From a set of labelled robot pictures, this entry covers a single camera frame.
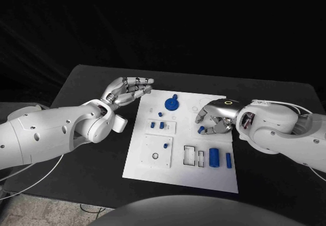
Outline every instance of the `floor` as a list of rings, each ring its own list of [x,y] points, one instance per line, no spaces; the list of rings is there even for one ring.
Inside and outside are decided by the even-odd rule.
[[[90,212],[100,208],[83,205]],[[113,211],[106,209],[99,217]],[[81,210],[80,204],[18,195],[9,200],[0,215],[0,226],[86,226],[96,220],[97,214]]]

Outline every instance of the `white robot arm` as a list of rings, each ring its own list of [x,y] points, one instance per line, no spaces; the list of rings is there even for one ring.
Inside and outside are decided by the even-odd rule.
[[[326,116],[302,114],[293,104],[255,100],[247,106],[229,99],[211,101],[195,123],[211,115],[217,125],[201,134],[229,133],[236,125],[240,138],[268,154],[285,154],[298,163],[326,172]]]
[[[14,112],[0,125],[0,169],[47,161],[80,145],[102,142],[112,130],[123,132],[128,119],[115,110],[152,92],[154,82],[146,78],[119,78],[100,100],[77,107],[27,107]]]

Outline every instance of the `white cable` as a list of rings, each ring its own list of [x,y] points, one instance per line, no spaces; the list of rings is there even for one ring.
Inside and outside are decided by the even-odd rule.
[[[299,105],[295,105],[295,104],[291,104],[291,103],[286,103],[286,102],[281,102],[281,101],[272,101],[272,100],[255,100],[255,101],[262,101],[262,102],[270,102],[270,103],[276,103],[276,104],[283,104],[283,105],[291,105],[291,106],[293,106],[293,107],[299,107],[299,108],[302,108],[308,113],[311,113],[312,114],[312,112],[305,108],[305,107],[302,107],[302,106],[299,106]]]
[[[51,170],[51,171],[48,172],[48,174],[44,176],[44,178],[42,178],[32,186],[30,186],[30,187],[28,187],[25,190],[22,190],[19,193],[11,195],[9,197],[2,198],[0,200],[8,199],[8,198],[17,196],[17,195],[21,194],[22,192],[25,192],[28,189],[31,189],[31,188],[32,188],[32,187],[34,187],[34,186],[35,186],[35,185],[37,185],[37,184],[48,177],[48,175],[51,174],[51,172],[53,172],[54,169],[57,168],[57,166],[58,166],[58,164],[60,164],[60,161],[58,161],[55,167],[53,168],[53,170]]]
[[[4,179],[0,179],[0,181],[6,180],[6,179],[11,178],[12,176],[15,176],[15,175],[19,174],[21,172],[24,172],[24,171],[25,171],[27,169],[30,169],[34,165],[35,165],[35,163],[31,164],[28,167],[25,167],[21,171],[18,171],[17,173],[11,174],[8,177],[5,177]]]
[[[322,178],[322,176],[318,174],[318,172],[315,171],[315,169],[309,166],[309,168],[311,168],[311,170],[314,171],[314,173]]]

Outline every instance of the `black cable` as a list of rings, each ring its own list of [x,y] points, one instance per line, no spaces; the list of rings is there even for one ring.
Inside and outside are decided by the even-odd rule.
[[[100,209],[102,209],[102,208],[100,208]],[[106,209],[105,209],[105,210],[106,210]],[[105,211],[105,210],[103,210],[103,211]],[[97,213],[97,218],[99,218],[99,215],[100,215],[100,213],[102,213],[103,211],[102,211],[102,210],[99,211],[99,213]],[[96,218],[96,219],[97,219],[97,218]]]
[[[80,208],[81,208],[81,210],[83,210],[84,212],[87,212],[87,213],[99,213],[99,214],[106,210],[106,208],[100,208],[100,210],[102,210],[102,209],[105,209],[105,210],[103,210],[103,211],[99,211],[99,212],[90,212],[90,211],[87,211],[87,210],[83,208],[83,205],[80,205]]]

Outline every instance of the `table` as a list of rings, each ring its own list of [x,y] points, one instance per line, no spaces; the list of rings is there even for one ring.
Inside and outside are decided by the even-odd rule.
[[[315,113],[325,113],[309,84],[86,65],[74,68],[53,108],[79,106],[99,99],[118,77],[155,78],[155,89],[226,95],[244,104],[253,99],[291,102]],[[139,103],[141,100],[136,100],[118,110],[118,114],[129,119],[125,132],[113,131],[102,143],[86,144],[68,153],[53,174],[27,194],[110,208],[162,195],[216,196],[250,203],[306,224],[326,224],[325,181],[282,154],[269,155],[257,151],[240,140],[236,130],[233,148],[240,194],[123,178]],[[44,177],[57,161],[58,158],[38,163],[12,177],[5,190],[24,190]]]

